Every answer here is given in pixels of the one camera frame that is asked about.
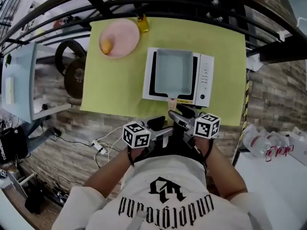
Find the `pink round plate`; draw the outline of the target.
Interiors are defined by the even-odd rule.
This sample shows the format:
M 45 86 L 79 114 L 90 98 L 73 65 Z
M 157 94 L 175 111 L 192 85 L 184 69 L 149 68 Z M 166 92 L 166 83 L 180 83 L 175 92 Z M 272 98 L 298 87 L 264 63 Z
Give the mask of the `pink round plate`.
M 116 19 L 102 30 L 99 36 L 99 48 L 101 40 L 105 38 L 112 40 L 113 49 L 108 55 L 104 55 L 110 58 L 122 58 L 135 49 L 140 39 L 140 31 L 132 20 Z

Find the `green tablecloth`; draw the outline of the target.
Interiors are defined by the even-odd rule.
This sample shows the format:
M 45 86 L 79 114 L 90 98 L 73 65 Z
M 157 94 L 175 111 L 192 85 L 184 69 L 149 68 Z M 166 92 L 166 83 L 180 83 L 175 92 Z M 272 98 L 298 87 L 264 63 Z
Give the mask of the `green tablecloth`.
M 214 57 L 213 86 L 206 112 L 222 125 L 238 126 L 246 85 L 245 37 L 222 27 L 171 18 L 148 18 L 149 32 L 122 58 L 100 51 L 99 36 L 110 20 L 93 22 L 88 46 L 81 109 L 111 115 L 152 117 L 167 114 L 167 102 L 142 98 L 149 47 L 189 50 Z

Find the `white cardboard box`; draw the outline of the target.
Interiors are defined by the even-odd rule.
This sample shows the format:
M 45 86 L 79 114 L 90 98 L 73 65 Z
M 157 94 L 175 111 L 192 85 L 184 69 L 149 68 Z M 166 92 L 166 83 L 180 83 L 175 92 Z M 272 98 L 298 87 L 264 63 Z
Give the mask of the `white cardboard box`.
M 289 143 L 294 147 L 290 154 L 307 167 L 307 132 L 294 127 L 288 135 Z

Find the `brown round table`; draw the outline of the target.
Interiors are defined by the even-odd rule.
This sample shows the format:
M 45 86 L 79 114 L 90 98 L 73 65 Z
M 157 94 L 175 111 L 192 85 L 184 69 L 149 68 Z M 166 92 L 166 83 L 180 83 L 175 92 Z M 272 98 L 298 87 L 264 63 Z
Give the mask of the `brown round table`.
M 64 87 L 68 95 L 74 99 L 82 99 L 85 74 L 85 58 L 74 59 L 66 69 Z

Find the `black shorts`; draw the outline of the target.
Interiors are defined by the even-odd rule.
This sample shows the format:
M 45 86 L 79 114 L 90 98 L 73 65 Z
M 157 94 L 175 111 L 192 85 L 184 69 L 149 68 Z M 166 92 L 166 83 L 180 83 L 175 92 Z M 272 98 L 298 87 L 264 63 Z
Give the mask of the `black shorts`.
M 183 140 L 184 129 L 178 124 L 174 123 L 173 134 L 168 137 L 168 143 L 165 148 L 155 147 L 153 151 L 147 154 L 146 158 L 167 156 L 167 155 L 178 155 L 182 157 L 187 157 L 199 162 L 204 165 L 203 156 L 195 149 L 191 148 Z

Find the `person's right forearm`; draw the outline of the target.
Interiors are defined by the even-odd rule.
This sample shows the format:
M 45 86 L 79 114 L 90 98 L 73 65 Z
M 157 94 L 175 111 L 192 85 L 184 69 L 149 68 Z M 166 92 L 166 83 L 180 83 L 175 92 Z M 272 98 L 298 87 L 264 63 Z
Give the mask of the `person's right forearm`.
M 195 146 L 206 159 L 209 173 L 222 198 L 229 201 L 238 194 L 248 192 L 241 175 L 214 144 L 210 146 L 210 140 L 195 137 Z

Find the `white power strip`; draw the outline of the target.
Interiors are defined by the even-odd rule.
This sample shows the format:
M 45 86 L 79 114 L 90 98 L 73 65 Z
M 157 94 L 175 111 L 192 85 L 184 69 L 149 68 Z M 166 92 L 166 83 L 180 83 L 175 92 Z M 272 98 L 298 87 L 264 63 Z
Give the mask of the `white power strip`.
M 94 148 L 97 149 L 100 154 L 104 155 L 106 153 L 106 149 L 104 148 L 104 146 L 101 145 L 96 139 L 92 141 L 92 145 Z

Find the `black metal railing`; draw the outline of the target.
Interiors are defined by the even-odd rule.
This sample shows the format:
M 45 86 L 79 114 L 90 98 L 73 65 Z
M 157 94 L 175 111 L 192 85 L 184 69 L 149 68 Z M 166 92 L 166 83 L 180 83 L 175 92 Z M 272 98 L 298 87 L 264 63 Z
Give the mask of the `black metal railing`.
M 75 0 L 47 0 L 29 12 L 6 33 L 0 35 L 0 57 L 34 41 L 30 31 L 13 38 L 29 22 L 50 10 Z M 64 24 L 78 24 L 106 19 L 133 17 L 175 18 L 216 25 L 246 37 L 248 57 L 259 55 L 273 64 L 307 59 L 307 35 L 261 0 L 87 0 L 88 5 L 64 12 L 39 24 L 40 27 L 68 16 L 96 11 L 97 16 Z

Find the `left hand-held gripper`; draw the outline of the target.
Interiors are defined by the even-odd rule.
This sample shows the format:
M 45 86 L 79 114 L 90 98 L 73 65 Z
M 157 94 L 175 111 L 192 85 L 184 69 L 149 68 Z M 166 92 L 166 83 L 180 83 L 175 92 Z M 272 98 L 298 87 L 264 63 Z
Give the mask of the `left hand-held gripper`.
M 154 142 L 173 134 L 173 127 L 163 128 L 165 116 L 151 119 L 137 119 L 123 126 L 122 140 L 128 146 L 131 157 L 145 155 L 154 150 Z

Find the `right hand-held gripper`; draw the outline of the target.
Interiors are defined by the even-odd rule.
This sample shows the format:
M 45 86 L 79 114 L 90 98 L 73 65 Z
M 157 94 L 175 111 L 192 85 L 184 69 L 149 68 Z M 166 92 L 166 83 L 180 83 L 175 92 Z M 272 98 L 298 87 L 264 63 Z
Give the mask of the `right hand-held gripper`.
M 221 119 L 213 114 L 200 114 L 189 105 L 177 104 L 177 110 L 168 111 L 169 117 L 181 128 L 187 130 L 184 133 L 184 141 L 189 146 L 195 145 L 195 137 L 206 139 L 215 138 L 219 131 Z

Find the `yellow black hazard tape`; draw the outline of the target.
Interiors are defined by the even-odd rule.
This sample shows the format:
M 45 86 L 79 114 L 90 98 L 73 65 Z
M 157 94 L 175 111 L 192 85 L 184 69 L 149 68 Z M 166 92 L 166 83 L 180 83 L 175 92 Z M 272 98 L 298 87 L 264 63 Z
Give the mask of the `yellow black hazard tape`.
M 247 126 L 247 115 L 248 115 L 248 100 L 249 100 L 249 79 L 246 81 L 246 90 L 245 90 L 245 105 L 244 105 L 244 112 L 243 112 L 243 124 L 240 132 L 239 141 L 241 141 L 243 137 L 243 131 Z

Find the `person's left forearm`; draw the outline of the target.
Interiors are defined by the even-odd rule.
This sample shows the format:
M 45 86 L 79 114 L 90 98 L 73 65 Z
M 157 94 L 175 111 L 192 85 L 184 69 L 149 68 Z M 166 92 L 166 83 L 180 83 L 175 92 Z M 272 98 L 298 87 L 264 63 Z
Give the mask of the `person's left forearm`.
M 107 198 L 130 166 L 131 162 L 129 160 L 128 148 L 125 148 L 89 177 L 84 187 L 93 188 L 104 198 Z

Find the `light blue square tray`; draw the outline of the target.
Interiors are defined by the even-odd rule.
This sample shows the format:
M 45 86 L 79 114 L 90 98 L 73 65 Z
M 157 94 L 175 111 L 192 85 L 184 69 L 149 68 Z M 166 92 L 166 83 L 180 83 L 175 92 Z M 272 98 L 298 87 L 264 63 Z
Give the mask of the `light blue square tray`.
M 168 109 L 176 109 L 180 95 L 190 95 L 193 80 L 193 53 L 159 48 L 156 52 L 155 92 L 167 95 Z

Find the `black bag white print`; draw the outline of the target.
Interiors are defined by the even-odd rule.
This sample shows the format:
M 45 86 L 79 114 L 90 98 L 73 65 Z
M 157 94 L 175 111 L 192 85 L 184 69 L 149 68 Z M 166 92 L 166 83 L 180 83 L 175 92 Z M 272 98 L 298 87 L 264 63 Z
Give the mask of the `black bag white print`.
M 0 165 L 23 159 L 27 154 L 26 136 L 21 126 L 0 133 Z

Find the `white rectangular block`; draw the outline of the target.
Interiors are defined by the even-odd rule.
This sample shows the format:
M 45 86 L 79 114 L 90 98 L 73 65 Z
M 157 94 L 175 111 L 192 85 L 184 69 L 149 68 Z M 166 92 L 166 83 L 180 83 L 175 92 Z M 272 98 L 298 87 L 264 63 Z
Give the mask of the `white rectangular block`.
M 14 104 L 14 77 L 7 77 L 5 80 L 5 99 L 6 104 Z

